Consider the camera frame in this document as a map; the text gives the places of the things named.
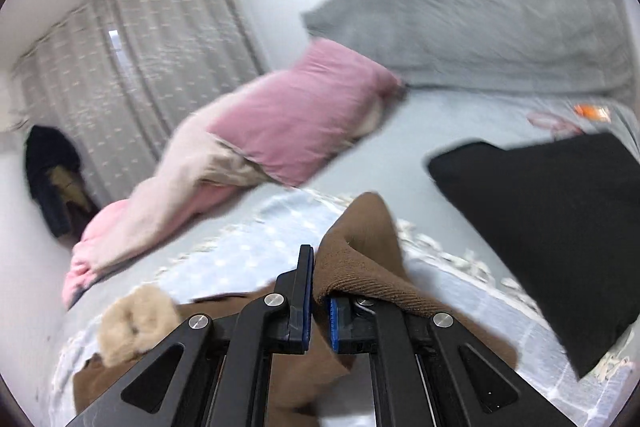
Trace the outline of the brown fur-collared coat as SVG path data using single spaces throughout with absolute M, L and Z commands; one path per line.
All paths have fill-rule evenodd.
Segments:
M 334 291 L 373 297 L 395 303 L 402 309 L 424 317 L 446 310 L 456 314 L 434 297 L 422 294 L 411 283 L 402 264 L 402 254 L 390 210 L 382 197 L 367 192 L 359 195 L 346 208 L 323 236 L 314 267 L 314 329 L 306 355 L 274 357 L 270 379 L 266 426 L 320 426 L 317 399 L 334 381 L 349 374 L 354 357 L 336 355 L 328 343 L 326 303 Z M 180 322 L 195 313 L 212 319 L 240 312 L 250 301 L 272 291 L 274 282 L 245 294 L 222 294 L 171 305 Z M 491 334 L 462 314 L 460 322 L 482 340 L 507 365 L 515 369 L 518 354 L 506 340 Z M 73 377 L 76 413 L 85 410 L 108 387 L 140 360 L 130 360 L 106 367 L 97 353 Z

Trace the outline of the pink beige duvet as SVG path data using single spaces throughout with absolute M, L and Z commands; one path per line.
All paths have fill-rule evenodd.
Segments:
M 213 134 L 213 123 L 226 112 L 224 104 L 216 102 L 186 117 L 152 176 L 89 222 L 73 247 L 65 275 L 66 308 L 100 277 L 162 243 L 192 217 L 241 188 L 265 181 L 258 167 Z

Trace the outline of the black folded garment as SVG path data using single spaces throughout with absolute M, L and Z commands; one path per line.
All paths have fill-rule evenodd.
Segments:
M 586 376 L 639 315 L 639 163 L 612 133 L 471 142 L 425 165 Z

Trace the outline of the dark hanging jacket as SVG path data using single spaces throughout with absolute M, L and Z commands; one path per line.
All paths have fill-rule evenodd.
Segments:
M 34 124 L 27 135 L 24 168 L 30 197 L 57 239 L 81 239 L 99 207 L 81 176 L 81 159 L 60 130 Z

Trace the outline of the pink velvet pillow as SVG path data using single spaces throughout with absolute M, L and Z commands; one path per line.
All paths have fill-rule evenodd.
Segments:
M 316 39 L 291 68 L 236 91 L 208 131 L 269 178 L 297 186 L 343 147 L 373 132 L 400 88 L 384 66 Z

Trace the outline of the orange small object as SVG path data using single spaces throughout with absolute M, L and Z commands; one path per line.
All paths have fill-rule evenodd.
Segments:
M 611 111 L 608 107 L 592 104 L 577 104 L 574 106 L 576 115 L 589 121 L 611 122 Z

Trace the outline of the grey dotted curtain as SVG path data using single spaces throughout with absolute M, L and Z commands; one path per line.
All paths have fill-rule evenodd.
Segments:
M 106 205 L 151 176 L 184 118 L 263 70 L 240 0 L 86 0 L 11 78 L 28 120 L 73 142 Z

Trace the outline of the grey quilted headboard cushion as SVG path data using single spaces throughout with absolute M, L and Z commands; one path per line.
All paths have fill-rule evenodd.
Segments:
M 303 21 L 416 87 L 634 92 L 623 0 L 323 0 Z

